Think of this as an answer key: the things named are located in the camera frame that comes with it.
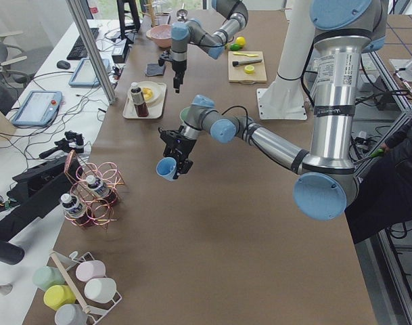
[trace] computer mouse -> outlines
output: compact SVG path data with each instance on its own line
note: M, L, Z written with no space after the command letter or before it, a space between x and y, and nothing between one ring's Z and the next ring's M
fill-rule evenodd
M70 68L70 63L60 60L59 62L57 62L57 68L68 70Z

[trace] keyboard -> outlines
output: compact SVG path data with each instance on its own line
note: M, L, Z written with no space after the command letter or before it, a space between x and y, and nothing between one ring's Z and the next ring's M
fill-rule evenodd
M93 34L93 37L96 39L97 36L99 35L99 29L90 28L90 31L91 31L91 34ZM82 58L86 58L87 56L88 56L88 53L87 53L87 50L85 49L84 42L81 39L81 36L78 36L75 44L72 46L72 49L70 50L68 57L66 59L67 60L81 60Z

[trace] window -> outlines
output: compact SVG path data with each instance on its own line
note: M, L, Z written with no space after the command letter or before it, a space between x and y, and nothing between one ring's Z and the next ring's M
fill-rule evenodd
M101 19L118 19L117 15L117 1L116 0L96 0L99 8ZM141 7L139 0L137 7L141 17ZM185 4L185 9L203 9L203 0L155 0L153 1L155 11L157 12L171 12L182 8Z

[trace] white desk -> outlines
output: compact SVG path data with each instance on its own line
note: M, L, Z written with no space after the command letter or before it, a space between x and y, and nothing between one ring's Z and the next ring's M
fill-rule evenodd
M103 39L104 33L118 27L118 21L90 21L91 27L94 25L101 25L99 36L97 38L98 49L107 49L101 52L103 58L111 59L111 43L107 41L100 41ZM51 55L46 59L36 76L55 71L64 71L56 67L59 60L65 60L72 44L78 37L78 31L74 24L66 31L60 42L55 46ZM73 72L78 61L70 61L71 67L67 71ZM95 141L97 133L101 125L98 120L104 117L104 113L98 112L98 108L107 110L108 101L101 88L97 91L90 91L90 89L71 88L68 81L72 73L57 73L49 74L47 76L38 77L36 82L45 88L45 90L58 90L63 93L63 102L60 106L58 117L54 121L53 126L46 130L45 134L35 135L30 138L30 143L47 142L44 144L37 144L29 148L29 152L33 157L39 157L39 153L54 147L54 141L60 140L64 137L64 132L72 130L77 133L82 133L86 145L85 153L89 153L91 144ZM25 97L31 90L41 89L36 83L31 82L19 98L19 102L23 102ZM81 102L82 96L87 95L90 102L83 105L80 111L79 107L74 108ZM61 124L61 116L67 111L79 112L72 118L66 117L69 120L66 126ZM28 135L36 129L18 129L16 135ZM11 141L16 142L18 138L13 137ZM19 139L15 146L21 151L25 149L28 144L28 137ZM0 142L0 147L9 146L8 142ZM59 156L62 152L57 152L51 157ZM39 165L43 160L30 160L29 167ZM26 169L26 160L24 156L15 148L8 147L0 149L0 195L6 199L6 192L9 186L13 183L12 177L22 173ZM9 211L0 213L0 220L6 216ZM21 324L31 305L32 299L36 292L36 287L32 283L32 275L35 270L47 264L48 251L53 248L55 240L60 232L61 225L64 221L62 210L60 207L55 208L44 219L34 220L28 227L20 232L10 242L12 244L21 246L25 250L25 258L17 265L8 265L0 262L0 284L13 284L13 290L8 296L0 294L0 324L16 325Z

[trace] knife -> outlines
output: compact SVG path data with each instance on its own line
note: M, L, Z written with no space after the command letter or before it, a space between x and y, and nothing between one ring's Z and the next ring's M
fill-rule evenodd
M233 61L233 66L244 66L246 64L253 64L262 62L262 59L255 59L255 60L246 60L246 61Z

